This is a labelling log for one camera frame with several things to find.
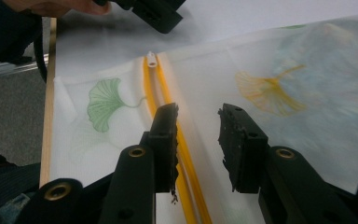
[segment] clamp jaw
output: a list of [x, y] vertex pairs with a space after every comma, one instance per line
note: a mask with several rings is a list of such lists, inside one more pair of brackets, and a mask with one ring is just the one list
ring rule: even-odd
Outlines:
[[[150, 26], [163, 34], [169, 33], [182, 17], [176, 10], [185, 0], [109, 0], [116, 2], [124, 10], [130, 10]], [[107, 0], [94, 0], [104, 6]]]
[[358, 190], [332, 186], [289, 147], [270, 147], [252, 118], [235, 105], [219, 110], [219, 144], [239, 193], [259, 193], [266, 223], [358, 223]]

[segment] ginkgo leaf drawing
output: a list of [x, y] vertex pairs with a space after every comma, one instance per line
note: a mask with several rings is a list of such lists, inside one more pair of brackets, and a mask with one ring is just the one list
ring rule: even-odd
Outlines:
[[92, 123], [83, 119], [75, 128], [71, 141], [70, 158], [73, 163], [82, 161], [88, 150], [98, 144], [109, 142], [108, 133], [95, 132]]
[[245, 72], [239, 72], [235, 80], [241, 95], [257, 108], [278, 116], [289, 116], [305, 109], [306, 106], [290, 97], [282, 89], [280, 79], [303, 67], [305, 65], [290, 68], [276, 77], [251, 77]]
[[144, 97], [139, 101], [138, 105], [125, 104], [118, 93], [118, 85], [120, 78], [113, 78], [99, 81], [89, 92], [89, 106], [87, 112], [89, 120], [95, 131], [105, 133], [109, 130], [108, 120], [116, 110], [122, 106], [135, 108], [138, 107]]

